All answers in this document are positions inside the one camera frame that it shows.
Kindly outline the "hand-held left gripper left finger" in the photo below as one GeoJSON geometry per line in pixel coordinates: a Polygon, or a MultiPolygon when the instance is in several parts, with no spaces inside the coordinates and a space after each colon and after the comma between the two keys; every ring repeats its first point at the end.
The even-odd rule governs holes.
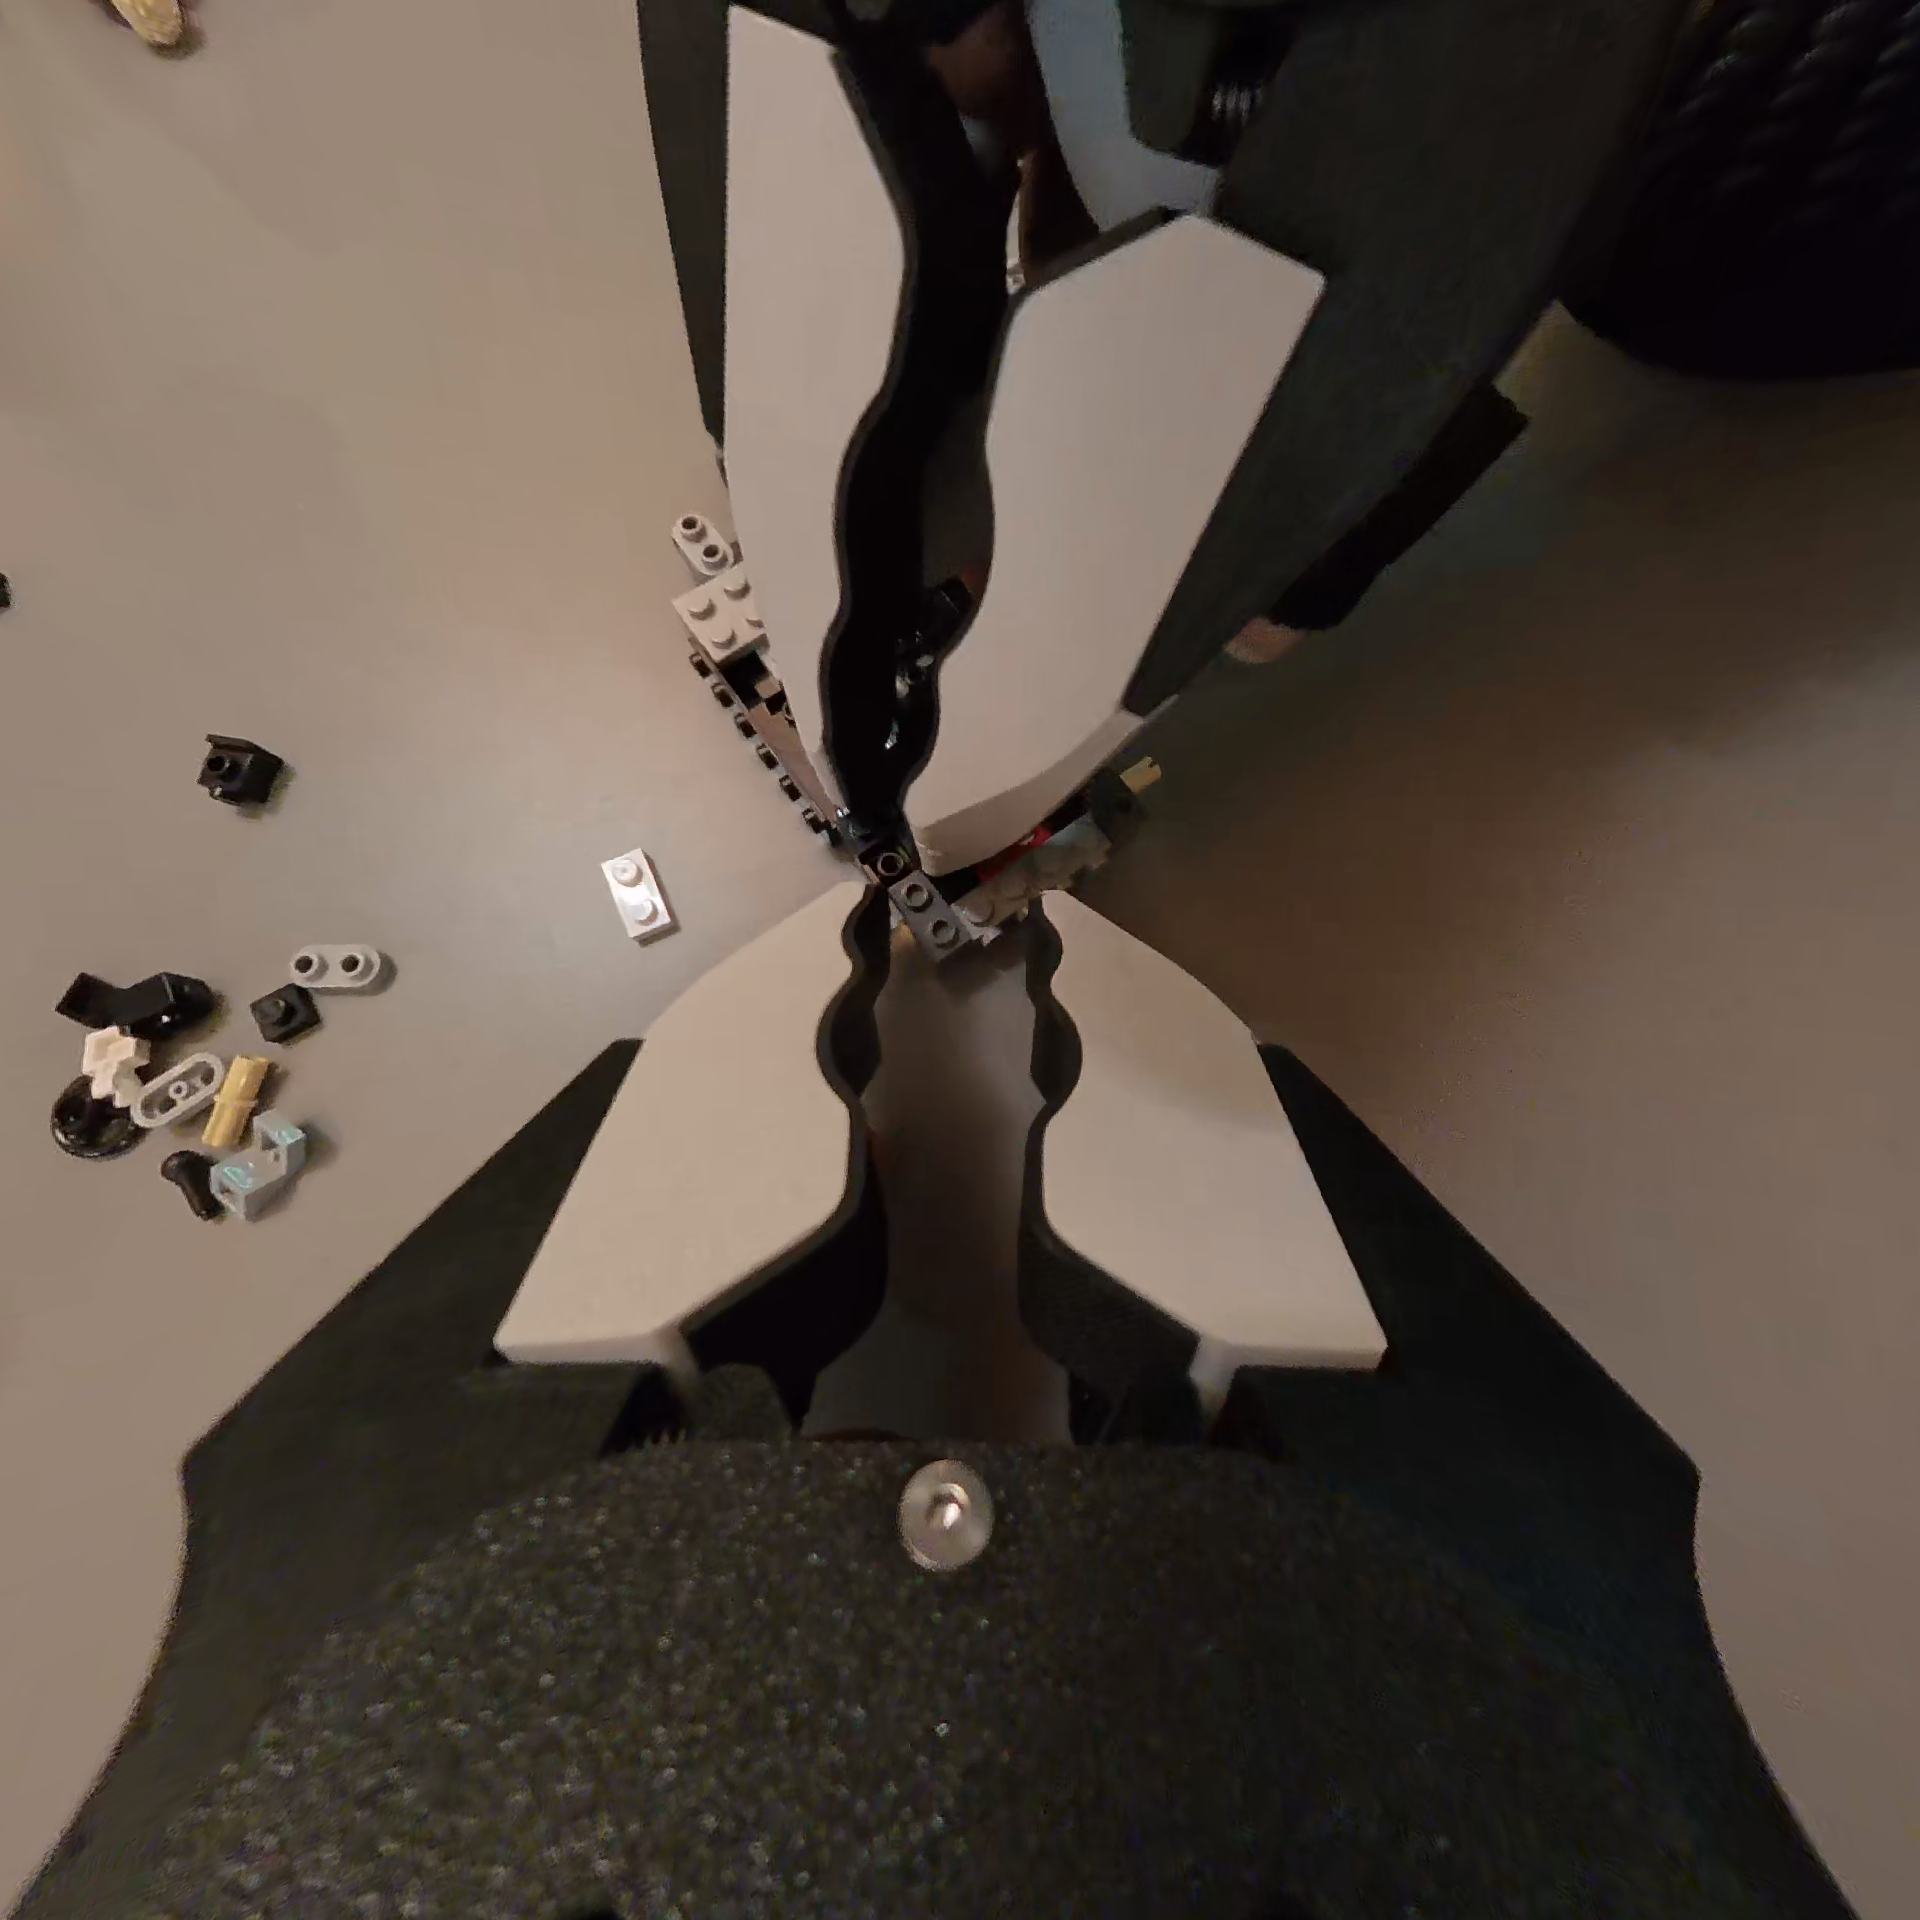
{"type": "Polygon", "coordinates": [[[855,1214],[888,900],[835,884],[651,1018],[492,1348],[692,1373],[692,1337],[855,1214]]]}

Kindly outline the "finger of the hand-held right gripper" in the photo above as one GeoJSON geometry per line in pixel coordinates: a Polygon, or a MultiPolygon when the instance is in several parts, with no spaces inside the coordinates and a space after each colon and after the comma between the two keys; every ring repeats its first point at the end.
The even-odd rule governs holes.
{"type": "Polygon", "coordinates": [[[1015,301],[984,421],[989,583],[913,780],[923,870],[1030,834],[1168,705],[1130,682],[1321,297],[1314,267],[1178,211],[1015,301]]]}
{"type": "Polygon", "coordinates": [[[901,830],[923,478],[1004,316],[994,193],[923,53],[835,16],[728,26],[722,461],[790,715],[857,828],[901,830]]]}

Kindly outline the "grey desk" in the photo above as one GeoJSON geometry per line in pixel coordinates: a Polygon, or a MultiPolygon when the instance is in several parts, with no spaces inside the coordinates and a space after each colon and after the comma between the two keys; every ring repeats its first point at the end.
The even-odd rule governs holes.
{"type": "MultiPolygon", "coordinates": [[[[2,1909],[171,1616],[180,1456],[612,1039],[835,884],[691,675],[719,516],[631,5],[2,5],[2,1909]],[[206,734],[288,761],[198,790],[206,734]],[[631,943],[645,851],[678,931],[631,943]],[[201,1224],[74,974],[379,947],[201,1224]]],[[[1220,664],[1086,900],[1291,1048],[1698,1468],[1732,1694],[1915,1915],[1915,380],[1567,316],[1355,611],[1220,664]]]]}

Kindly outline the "pile of small brick pieces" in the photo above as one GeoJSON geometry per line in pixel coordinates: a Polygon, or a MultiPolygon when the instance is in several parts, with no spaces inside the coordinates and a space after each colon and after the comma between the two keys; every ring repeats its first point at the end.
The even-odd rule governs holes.
{"type": "Polygon", "coordinates": [[[180,1050],[225,1012],[207,979],[74,974],[54,1013],[82,1031],[82,1065],[53,1096],[48,1138],[77,1164],[116,1164],[162,1138],[161,1178],[192,1219],[256,1219],[310,1154],[307,1127],[272,1108],[279,1054],[325,1026],[325,998],[379,997],[392,974],[394,962],[367,943],[298,947],[283,984],[244,1005],[253,1050],[229,1054],[180,1050]]]}

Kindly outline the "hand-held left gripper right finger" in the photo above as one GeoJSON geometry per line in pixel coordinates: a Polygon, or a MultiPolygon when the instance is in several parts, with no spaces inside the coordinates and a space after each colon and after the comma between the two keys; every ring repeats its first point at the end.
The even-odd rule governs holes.
{"type": "Polygon", "coordinates": [[[1030,918],[1021,1328],[1106,1422],[1242,1373],[1369,1377],[1385,1331],[1242,1018],[1073,896],[1030,918]]]}

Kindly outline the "black brick car chassis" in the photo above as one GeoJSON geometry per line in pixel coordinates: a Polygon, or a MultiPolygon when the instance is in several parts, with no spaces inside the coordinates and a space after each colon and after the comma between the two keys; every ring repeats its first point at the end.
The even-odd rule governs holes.
{"type": "Polygon", "coordinates": [[[994,943],[1042,896],[1086,884],[1143,825],[1139,797],[1158,784],[1158,765],[1153,756],[1104,765],[1005,851],[968,870],[927,875],[901,841],[881,846],[872,834],[861,834],[809,761],[739,542],[704,516],[683,516],[671,542],[691,572],[691,590],[671,609],[687,633],[692,675],[799,819],[835,859],[848,860],[855,875],[888,891],[896,923],[907,923],[927,959],[948,962],[973,943],[994,943]]]}

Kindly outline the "black quilted pad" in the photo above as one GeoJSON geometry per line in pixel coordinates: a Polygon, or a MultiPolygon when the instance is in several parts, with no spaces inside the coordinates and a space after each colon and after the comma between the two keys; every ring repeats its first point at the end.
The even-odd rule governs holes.
{"type": "Polygon", "coordinates": [[[1915,5],[1687,5],[1557,301],[1670,372],[1913,372],[1915,5]]]}

